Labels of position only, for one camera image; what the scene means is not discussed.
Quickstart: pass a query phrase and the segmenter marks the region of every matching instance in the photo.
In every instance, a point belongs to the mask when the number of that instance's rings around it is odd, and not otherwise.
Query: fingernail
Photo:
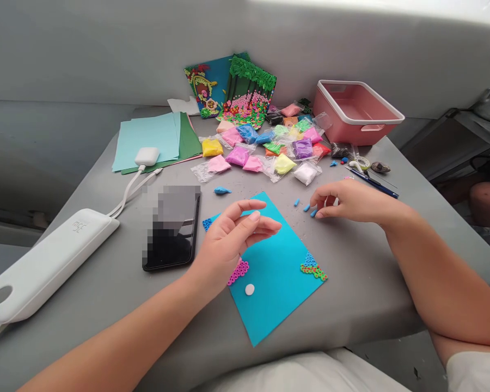
[[[253,222],[257,222],[260,220],[260,212],[259,211],[254,211],[252,214],[249,215],[249,219]]]

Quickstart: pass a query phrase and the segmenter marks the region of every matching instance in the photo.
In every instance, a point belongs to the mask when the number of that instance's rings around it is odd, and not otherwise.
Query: tape roll
[[[363,170],[367,170],[370,167],[370,161],[362,156],[358,156],[356,159]]]

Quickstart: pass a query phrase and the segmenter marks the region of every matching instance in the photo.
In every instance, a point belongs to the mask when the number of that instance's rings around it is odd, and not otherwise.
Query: light blue paper
[[[262,192],[252,199],[265,201],[267,206],[261,214],[283,225],[278,234],[247,249],[242,258],[249,263],[249,270],[229,287],[255,347],[323,282],[300,270],[308,250],[267,194]],[[215,221],[218,216],[204,221],[205,230],[210,226],[207,221]],[[254,285],[251,296],[245,294],[249,283]]]
[[[124,121],[120,124],[113,172],[133,168],[142,147],[158,147],[158,162],[178,159],[179,140],[180,113]]]

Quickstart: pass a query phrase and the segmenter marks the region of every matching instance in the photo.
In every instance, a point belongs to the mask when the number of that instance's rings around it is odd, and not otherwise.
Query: white clay ball
[[[253,284],[248,284],[247,286],[245,286],[245,294],[247,294],[247,295],[254,294],[254,285]]]

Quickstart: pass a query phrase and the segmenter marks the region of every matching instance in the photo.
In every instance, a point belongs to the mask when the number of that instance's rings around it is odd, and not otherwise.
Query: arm
[[[341,203],[331,206],[336,198]],[[319,188],[310,203],[320,209],[318,219],[345,217],[383,228],[443,364],[456,352],[490,350],[490,287],[417,212],[354,180]]]
[[[60,358],[20,391],[132,391],[192,318],[225,287],[239,255],[276,234],[281,224],[259,211],[259,200],[232,204],[207,232],[180,279],[117,323]]]

